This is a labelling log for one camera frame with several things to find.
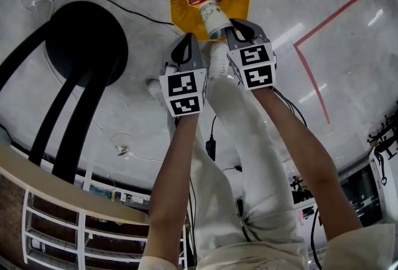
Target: white metal rack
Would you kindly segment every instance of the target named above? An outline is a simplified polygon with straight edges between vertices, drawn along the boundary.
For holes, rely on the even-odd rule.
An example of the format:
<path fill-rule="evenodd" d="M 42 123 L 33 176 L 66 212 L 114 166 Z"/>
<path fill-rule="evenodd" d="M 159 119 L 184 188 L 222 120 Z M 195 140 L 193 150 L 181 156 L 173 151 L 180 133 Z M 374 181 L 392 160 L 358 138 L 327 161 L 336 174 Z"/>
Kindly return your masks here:
<path fill-rule="evenodd" d="M 52 170 L 52 164 L 47 161 L 42 161 L 42 166 L 45 170 Z M 88 169 L 86 172 L 86 176 L 82 177 L 76 175 L 75 185 L 77 187 L 82 187 L 83 190 L 89 191 L 90 185 L 93 185 L 100 189 L 106 189 L 110 191 L 120 192 L 128 194 L 136 199 L 141 198 L 142 200 L 149 200 L 150 196 L 144 195 L 137 192 L 132 192 L 126 189 L 120 189 L 117 187 L 113 187 L 110 185 L 106 185 L 91 179 L 92 169 Z M 96 258 L 107 261 L 115 261 L 115 262 L 124 262 L 124 263 L 139 263 L 142 255 L 141 254 L 132 254 L 132 253 L 115 253 L 114 251 L 105 251 L 99 249 L 93 249 L 86 247 L 86 239 L 88 236 L 102 236 L 106 238 L 113 238 L 119 240 L 126 241 L 138 241 L 138 242 L 146 242 L 147 238 L 144 236 L 133 236 L 129 234 L 122 233 L 111 233 L 107 231 L 92 229 L 86 227 L 86 214 L 85 213 L 77 213 L 76 223 L 72 223 L 70 221 L 59 219 L 55 216 L 51 216 L 48 213 L 42 212 L 32 206 L 33 194 L 29 192 L 29 189 L 25 191 L 24 198 L 24 206 L 22 212 L 22 252 L 24 255 L 24 262 L 35 262 L 39 263 L 43 266 L 46 266 L 50 269 L 96 269 L 95 267 L 86 267 L 85 259 L 87 258 Z M 32 216 L 38 216 L 40 218 L 46 219 L 52 223 L 55 223 L 59 226 L 64 226 L 69 230 L 75 231 L 75 244 L 69 243 L 63 240 L 59 240 L 53 238 L 49 235 L 46 235 L 40 231 L 32 229 L 31 221 Z M 179 264 L 187 269 L 187 243 L 186 243 L 186 235 L 185 228 L 182 231 L 183 238 L 181 239 L 182 244 L 182 253 L 179 258 Z M 32 240 L 37 240 L 39 243 L 44 244 L 46 246 L 50 246 L 53 248 L 57 248 L 62 251 L 66 251 L 68 253 L 76 254 L 76 263 L 70 263 L 64 260 L 60 260 L 54 258 L 46 254 L 45 252 L 39 251 L 32 247 Z"/>

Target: gray floor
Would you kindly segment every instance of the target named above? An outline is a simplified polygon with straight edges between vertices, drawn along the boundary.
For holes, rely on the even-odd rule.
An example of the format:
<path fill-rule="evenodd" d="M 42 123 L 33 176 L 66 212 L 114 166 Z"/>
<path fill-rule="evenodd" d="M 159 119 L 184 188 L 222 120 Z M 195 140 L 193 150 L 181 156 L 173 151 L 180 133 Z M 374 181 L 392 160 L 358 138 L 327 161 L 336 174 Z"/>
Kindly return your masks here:
<path fill-rule="evenodd" d="M 27 5 L 32 0 L 23 0 Z M 55 0 L 56 8 L 75 0 Z M 160 26 L 132 16 L 102 1 L 124 28 L 129 61 L 123 76 L 108 87 L 94 122 L 117 145 L 131 145 L 131 154 L 116 157 L 112 142 L 91 125 L 80 167 L 95 165 L 97 174 L 151 188 L 167 150 L 165 114 L 146 90 L 145 79 L 159 74 L 165 48 L 178 36 L 174 27 Z M 116 0 L 122 5 L 169 21 L 169 0 Z M 278 55 L 277 87 L 307 119 L 309 128 L 342 168 L 368 149 L 366 137 L 398 95 L 398 0 L 359 0 L 319 32 L 299 45 L 315 77 L 330 117 L 327 123 L 320 100 L 294 49 L 301 37 L 350 0 L 251 0 L 249 19 L 260 24 L 275 41 Z M 26 11 L 19 0 L 0 1 L 0 61 L 50 15 L 49 2 Z M 60 83 L 49 68 L 43 48 L 37 49 L 18 69 L 0 94 L 0 123 L 13 138 L 30 148 L 55 98 Z M 75 89 L 79 97 L 82 90 Z M 67 121 L 76 105 L 72 96 L 52 134 L 47 152 L 56 155 Z M 207 107 L 200 125 L 205 139 L 213 112 Z M 289 174 L 293 163 L 277 134 L 270 131 Z M 215 124 L 217 163 L 224 169 L 239 162 L 220 123 Z M 228 171 L 231 178 L 235 173 Z"/>

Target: black round base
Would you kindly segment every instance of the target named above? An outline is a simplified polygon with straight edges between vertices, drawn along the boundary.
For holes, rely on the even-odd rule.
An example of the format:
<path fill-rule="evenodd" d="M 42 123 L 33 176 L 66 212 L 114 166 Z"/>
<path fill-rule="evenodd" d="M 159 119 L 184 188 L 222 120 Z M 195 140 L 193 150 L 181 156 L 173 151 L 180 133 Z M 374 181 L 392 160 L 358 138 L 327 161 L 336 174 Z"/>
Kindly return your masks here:
<path fill-rule="evenodd" d="M 127 64 L 127 40 L 109 11 L 93 2 L 71 2 L 52 16 L 51 23 L 45 47 L 51 63 L 64 78 L 81 59 L 89 61 L 78 86 L 87 85 L 96 63 L 104 58 L 117 60 L 107 86 L 122 75 Z"/>

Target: person's left arm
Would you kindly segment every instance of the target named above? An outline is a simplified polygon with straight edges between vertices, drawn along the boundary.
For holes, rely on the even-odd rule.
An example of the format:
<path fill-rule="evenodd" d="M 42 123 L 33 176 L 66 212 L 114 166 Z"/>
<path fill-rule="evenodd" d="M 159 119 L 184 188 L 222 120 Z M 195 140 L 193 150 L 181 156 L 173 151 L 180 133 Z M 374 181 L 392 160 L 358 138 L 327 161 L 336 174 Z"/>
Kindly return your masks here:
<path fill-rule="evenodd" d="M 199 114 L 180 118 L 149 202 L 149 235 L 144 256 L 178 267 L 180 239 L 187 212 L 193 141 Z"/>

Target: black metal leg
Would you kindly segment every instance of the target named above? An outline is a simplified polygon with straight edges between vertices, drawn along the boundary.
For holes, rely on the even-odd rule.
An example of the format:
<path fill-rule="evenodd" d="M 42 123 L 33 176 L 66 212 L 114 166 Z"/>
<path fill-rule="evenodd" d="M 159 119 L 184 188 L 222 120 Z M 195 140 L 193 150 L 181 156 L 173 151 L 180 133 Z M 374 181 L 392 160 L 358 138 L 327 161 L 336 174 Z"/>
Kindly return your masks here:
<path fill-rule="evenodd" d="M 52 173 L 71 184 L 75 181 L 88 128 L 116 62 L 117 59 L 115 58 L 97 61 L 97 67 L 79 99 L 63 135 Z"/>
<path fill-rule="evenodd" d="M 18 45 L 18 47 L 3 61 L 0 65 L 0 91 L 27 56 L 45 40 L 50 26 L 51 22 L 46 22 L 28 36 L 23 43 Z"/>
<path fill-rule="evenodd" d="M 40 126 L 39 132 L 36 135 L 32 149 L 30 150 L 29 160 L 32 163 L 40 166 L 45 152 L 45 148 L 47 146 L 47 143 L 49 142 L 55 123 L 57 122 L 58 117 L 60 116 L 60 113 L 65 106 L 65 103 L 72 93 L 72 90 L 74 89 L 85 71 L 85 63 L 79 63 L 78 65 L 75 65 L 71 74 L 59 91 L 57 97 L 51 104 L 51 107 L 47 112 L 42 125 Z"/>

